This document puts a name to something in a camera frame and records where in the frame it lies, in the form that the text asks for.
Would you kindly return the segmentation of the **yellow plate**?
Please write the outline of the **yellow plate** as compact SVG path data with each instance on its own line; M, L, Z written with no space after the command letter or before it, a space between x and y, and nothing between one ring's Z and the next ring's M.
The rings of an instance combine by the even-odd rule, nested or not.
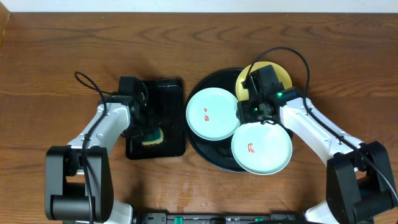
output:
M262 67L266 67L268 65L272 65L275 73L277 75L277 78L279 79L280 82L283 83L283 86L285 89L292 87L292 80L287 73L287 71L281 67L280 65L274 63L274 62L256 62L254 66L252 67L251 71L256 71ZM235 92L236 92L236 97L239 101L243 100L248 100L249 99L249 93L247 89L244 89L242 86L242 82L245 81L246 76L248 74L250 65L248 65L246 68L243 69L243 71L238 75L236 84L235 84Z

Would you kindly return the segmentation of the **light blue plate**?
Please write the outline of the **light blue plate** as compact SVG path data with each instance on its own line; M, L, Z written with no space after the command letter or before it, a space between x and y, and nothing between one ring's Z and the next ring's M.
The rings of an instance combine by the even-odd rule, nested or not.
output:
M236 116L238 99L222 88L205 88L194 94L186 108L188 127L197 136L220 141L240 126Z
M235 161L256 175L272 175L281 171L292 157L292 140L278 124L248 123L233 135L231 151Z

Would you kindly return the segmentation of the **green and yellow sponge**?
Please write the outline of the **green and yellow sponge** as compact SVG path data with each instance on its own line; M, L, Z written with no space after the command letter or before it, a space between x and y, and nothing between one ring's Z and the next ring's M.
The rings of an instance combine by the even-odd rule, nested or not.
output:
M157 128L149 134L145 134L142 138L143 146L150 146L154 144L159 144L164 140L164 133L161 128Z

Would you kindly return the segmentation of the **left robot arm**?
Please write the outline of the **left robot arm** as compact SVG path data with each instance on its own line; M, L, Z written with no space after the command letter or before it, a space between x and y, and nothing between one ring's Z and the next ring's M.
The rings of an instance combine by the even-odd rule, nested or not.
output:
M109 166L119 136L130 131L144 95L105 98L95 117L66 146L52 146L45 157L45 214L72 223L131 223L133 208L114 199Z

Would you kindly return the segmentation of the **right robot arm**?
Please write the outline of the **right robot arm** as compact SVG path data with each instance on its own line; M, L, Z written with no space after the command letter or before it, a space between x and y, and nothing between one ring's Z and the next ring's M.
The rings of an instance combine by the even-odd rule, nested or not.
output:
M236 88L241 126L231 143L246 171L271 175L292 157L292 131L326 165L326 199L308 209L312 223L361 223L397 206L397 192L386 148L344 132L296 88L263 95Z

